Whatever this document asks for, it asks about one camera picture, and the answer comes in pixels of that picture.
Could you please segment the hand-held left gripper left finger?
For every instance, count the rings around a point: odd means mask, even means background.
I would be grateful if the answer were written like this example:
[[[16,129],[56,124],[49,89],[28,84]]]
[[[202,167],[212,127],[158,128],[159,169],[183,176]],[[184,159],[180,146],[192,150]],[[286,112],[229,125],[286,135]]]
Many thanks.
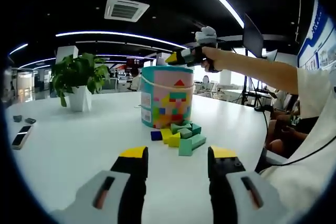
[[[68,207],[50,215],[58,223],[141,223],[148,159],[146,146],[124,151],[110,170],[83,184]]]

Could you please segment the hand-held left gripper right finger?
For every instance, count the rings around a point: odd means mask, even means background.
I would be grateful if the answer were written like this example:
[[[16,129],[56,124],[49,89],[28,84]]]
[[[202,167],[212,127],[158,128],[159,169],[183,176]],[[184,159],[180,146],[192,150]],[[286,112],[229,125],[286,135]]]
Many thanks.
[[[213,223],[287,223],[290,212],[277,190],[255,171],[246,171],[237,154],[208,148],[209,195]]]

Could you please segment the person's right hand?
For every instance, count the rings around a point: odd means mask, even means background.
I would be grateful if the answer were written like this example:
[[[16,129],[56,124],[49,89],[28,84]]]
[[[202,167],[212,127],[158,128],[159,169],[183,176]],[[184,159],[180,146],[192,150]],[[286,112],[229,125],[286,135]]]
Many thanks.
[[[221,50],[203,47],[202,53],[205,55],[205,59],[202,61],[201,66],[206,72],[215,73],[224,70]]]

